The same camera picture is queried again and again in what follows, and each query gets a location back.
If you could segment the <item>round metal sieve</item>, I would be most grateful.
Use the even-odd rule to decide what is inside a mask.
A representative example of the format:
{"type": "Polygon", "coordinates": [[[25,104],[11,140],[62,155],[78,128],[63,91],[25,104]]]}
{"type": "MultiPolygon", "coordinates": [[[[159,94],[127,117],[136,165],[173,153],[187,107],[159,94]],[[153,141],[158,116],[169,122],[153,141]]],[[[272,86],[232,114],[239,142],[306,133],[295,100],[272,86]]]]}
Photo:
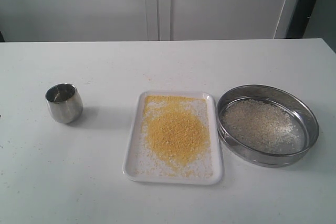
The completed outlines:
{"type": "Polygon", "coordinates": [[[319,136],[318,121],[301,100],[286,91],[257,84],[235,87],[224,93],[217,104],[217,124],[220,139],[233,153],[250,163],[272,168],[289,166],[302,159],[314,146],[319,136]],[[266,153],[253,149],[232,137],[221,121],[221,116],[235,102],[249,99],[270,103],[289,113],[304,132],[305,143],[302,149],[291,154],[266,153]]]}

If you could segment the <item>fine yellow sifted grains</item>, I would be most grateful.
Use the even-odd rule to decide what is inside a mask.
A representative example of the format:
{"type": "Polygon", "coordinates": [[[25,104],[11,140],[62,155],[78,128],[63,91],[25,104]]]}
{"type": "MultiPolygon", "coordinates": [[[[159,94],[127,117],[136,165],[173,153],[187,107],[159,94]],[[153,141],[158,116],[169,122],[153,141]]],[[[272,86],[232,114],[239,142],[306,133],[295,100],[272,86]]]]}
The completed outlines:
{"type": "Polygon", "coordinates": [[[136,157],[136,175],[211,178],[213,166],[206,99],[146,96],[136,157]]]}

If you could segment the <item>yellow and white grains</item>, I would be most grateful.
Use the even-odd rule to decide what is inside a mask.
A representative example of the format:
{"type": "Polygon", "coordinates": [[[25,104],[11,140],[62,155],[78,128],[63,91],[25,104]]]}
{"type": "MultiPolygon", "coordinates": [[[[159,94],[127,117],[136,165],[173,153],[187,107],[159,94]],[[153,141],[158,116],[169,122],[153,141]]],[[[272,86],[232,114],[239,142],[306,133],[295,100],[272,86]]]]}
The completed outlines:
{"type": "Polygon", "coordinates": [[[291,154],[304,145],[304,132],[282,108],[257,100],[241,100],[221,116],[229,134],[261,152],[291,154]]]}

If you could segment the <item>white cabinet doors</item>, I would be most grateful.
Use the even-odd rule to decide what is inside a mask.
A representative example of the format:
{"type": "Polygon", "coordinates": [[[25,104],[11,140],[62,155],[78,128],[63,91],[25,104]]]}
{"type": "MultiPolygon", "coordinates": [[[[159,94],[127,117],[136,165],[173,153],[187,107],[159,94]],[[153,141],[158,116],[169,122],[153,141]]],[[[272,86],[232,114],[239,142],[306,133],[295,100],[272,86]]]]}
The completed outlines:
{"type": "Polygon", "coordinates": [[[18,41],[284,38],[298,0],[1,0],[18,41]]]}

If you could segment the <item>white square tray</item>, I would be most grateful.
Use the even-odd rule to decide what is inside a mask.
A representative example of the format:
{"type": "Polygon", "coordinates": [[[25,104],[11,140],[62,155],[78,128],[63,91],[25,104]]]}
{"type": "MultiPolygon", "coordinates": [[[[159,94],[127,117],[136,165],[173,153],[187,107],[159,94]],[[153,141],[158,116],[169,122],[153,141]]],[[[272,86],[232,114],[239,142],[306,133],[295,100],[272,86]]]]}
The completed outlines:
{"type": "Polygon", "coordinates": [[[131,127],[130,139],[128,141],[127,151],[123,163],[123,173],[128,177],[128,179],[144,183],[167,183],[167,184],[187,184],[187,185],[213,185],[221,180],[223,176],[222,151],[217,136],[217,115],[215,111],[216,109],[215,100],[210,94],[205,92],[147,91],[143,92],[139,96],[136,107],[137,109],[131,127]],[[139,150],[140,127],[141,127],[142,112],[144,109],[144,99],[148,95],[172,95],[172,96],[206,99],[209,133],[211,141],[211,158],[213,166],[213,175],[211,178],[187,179],[178,177],[167,177],[167,176],[160,177],[145,174],[141,175],[135,174],[134,169],[138,167],[138,158],[136,157],[136,154],[137,151],[139,150]]]}

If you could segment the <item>stainless steel cup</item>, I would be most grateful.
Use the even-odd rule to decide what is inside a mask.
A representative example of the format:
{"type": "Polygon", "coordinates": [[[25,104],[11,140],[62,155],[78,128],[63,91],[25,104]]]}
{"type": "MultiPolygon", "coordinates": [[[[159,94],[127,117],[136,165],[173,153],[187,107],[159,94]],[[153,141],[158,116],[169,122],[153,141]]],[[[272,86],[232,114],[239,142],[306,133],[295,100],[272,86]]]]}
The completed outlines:
{"type": "Polygon", "coordinates": [[[83,102],[73,84],[61,83],[51,87],[45,99],[51,117],[58,123],[68,124],[82,115],[83,102]]]}

